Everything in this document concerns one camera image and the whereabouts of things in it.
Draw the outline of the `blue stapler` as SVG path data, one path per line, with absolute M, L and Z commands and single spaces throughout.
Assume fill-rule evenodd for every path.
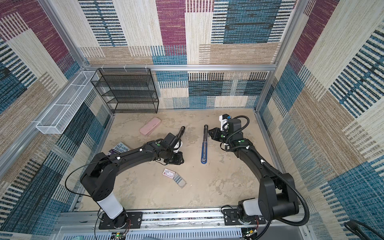
M 204 136 L 203 136 L 203 144 L 202 144 L 202 154 L 201 154 L 201 163 L 207 163 L 208 156 L 208 125 L 204 126 Z

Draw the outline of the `black stapler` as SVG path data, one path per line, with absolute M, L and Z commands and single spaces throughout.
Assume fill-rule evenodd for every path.
M 181 141 L 181 137 L 183 136 L 184 132 L 185 132 L 185 126 L 182 126 L 181 129 L 180 129 L 180 131 L 179 131 L 179 133 L 178 133 L 178 134 L 175 136 L 175 138 L 174 138 L 174 143 L 175 143 L 175 145 L 176 145 L 178 142 Z

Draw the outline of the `red white staple box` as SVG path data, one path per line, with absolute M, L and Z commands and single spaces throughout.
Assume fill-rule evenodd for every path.
M 173 179 L 175 177 L 176 172 L 169 170 L 169 169 L 164 169 L 163 171 L 163 176 L 168 177 L 170 179 Z

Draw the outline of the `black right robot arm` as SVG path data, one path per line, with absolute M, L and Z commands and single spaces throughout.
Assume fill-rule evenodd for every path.
M 213 128 L 208 131 L 212 140 L 226 144 L 226 152 L 234 153 L 256 176 L 260 183 L 258 205 L 261 215 L 267 220 L 278 220 L 290 226 L 304 226 L 310 219 L 310 210 L 304 197 L 295 187 L 290 174 L 283 174 L 270 165 L 256 150 L 253 143 L 236 134 Z

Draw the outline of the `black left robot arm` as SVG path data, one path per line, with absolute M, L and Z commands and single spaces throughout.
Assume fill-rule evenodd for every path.
M 125 153 L 109 156 L 99 153 L 94 156 L 80 180 L 104 211 L 104 222 L 110 224 L 111 229 L 126 228 L 131 222 L 127 211 L 113 193 L 116 177 L 125 170 L 159 159 L 163 159 L 165 164 L 183 164 L 183 153 L 179 151 L 181 146 L 179 138 L 170 142 L 156 140 Z

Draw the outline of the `pink pencil case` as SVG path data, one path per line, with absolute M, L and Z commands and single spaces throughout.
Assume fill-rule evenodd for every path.
M 143 136 L 149 136 L 161 124 L 161 122 L 162 121 L 157 117 L 152 118 L 140 129 L 140 133 Z

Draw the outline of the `colourful paperback book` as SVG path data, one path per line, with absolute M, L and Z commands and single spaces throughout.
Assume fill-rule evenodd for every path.
M 128 152 L 130 150 L 131 149 L 128 146 L 126 146 L 124 143 L 120 142 L 114 148 L 109 150 L 106 153 L 106 155 L 109 156 L 109 155 L 114 155 L 114 154 L 122 154 L 122 153 Z

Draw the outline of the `black mesh shelf rack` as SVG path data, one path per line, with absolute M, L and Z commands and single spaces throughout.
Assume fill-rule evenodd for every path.
M 159 96 L 150 69 L 99 68 L 91 83 L 114 114 L 158 112 Z

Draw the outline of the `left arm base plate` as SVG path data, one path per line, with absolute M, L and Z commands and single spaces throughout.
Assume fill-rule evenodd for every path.
M 139 229 L 142 224 L 142 219 L 143 212 L 122 212 L 115 219 L 111 219 L 106 213 L 103 213 L 98 229 Z

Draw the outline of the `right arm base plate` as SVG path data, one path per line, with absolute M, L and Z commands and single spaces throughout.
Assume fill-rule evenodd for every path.
M 265 225 L 267 222 L 263 216 L 248 216 L 245 212 L 233 208 L 221 208 L 226 226 L 237 225 Z

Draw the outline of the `aluminium front rail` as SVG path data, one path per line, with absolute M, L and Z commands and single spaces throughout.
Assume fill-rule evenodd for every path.
M 119 230 L 100 230 L 101 213 L 70 212 L 59 217 L 51 240 L 314 240 L 312 226 L 293 227 L 255 217 L 249 225 L 228 220 L 223 213 L 235 216 L 235 208 L 179 208 L 129 211 L 135 217 L 132 226 Z

